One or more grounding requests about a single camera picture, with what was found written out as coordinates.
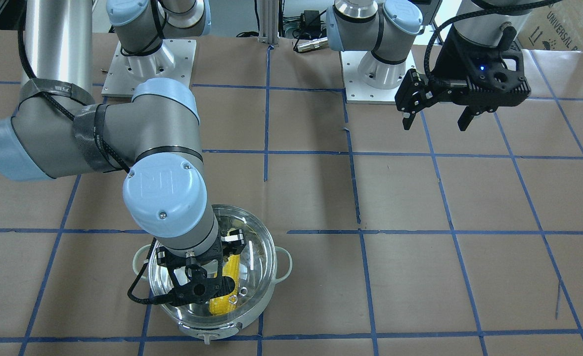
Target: white mounting plate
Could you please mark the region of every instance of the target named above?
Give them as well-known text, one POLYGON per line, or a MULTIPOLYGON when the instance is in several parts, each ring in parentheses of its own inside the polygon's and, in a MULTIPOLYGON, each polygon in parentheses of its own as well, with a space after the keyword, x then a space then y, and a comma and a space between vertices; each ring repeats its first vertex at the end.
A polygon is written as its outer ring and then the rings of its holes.
MULTIPOLYGON (((156 78, 171 78, 190 86, 192 64, 197 41, 194 39, 165 39, 164 44, 175 56, 175 69, 167 74, 159 73, 156 78)), ((133 97, 135 87, 150 78, 139 78, 131 75, 128 70, 126 57, 120 54, 120 43, 115 47, 115 53, 111 60, 111 67, 106 75, 102 95, 108 97, 133 97)))
MULTIPOLYGON (((351 104, 395 104, 395 94, 399 86, 394 89, 377 89, 364 83, 357 67, 366 54, 365 50, 347 50, 340 52, 342 58, 342 74, 346 88, 346 101, 351 104)), ((412 52, 406 59, 406 70, 416 68, 412 52)))

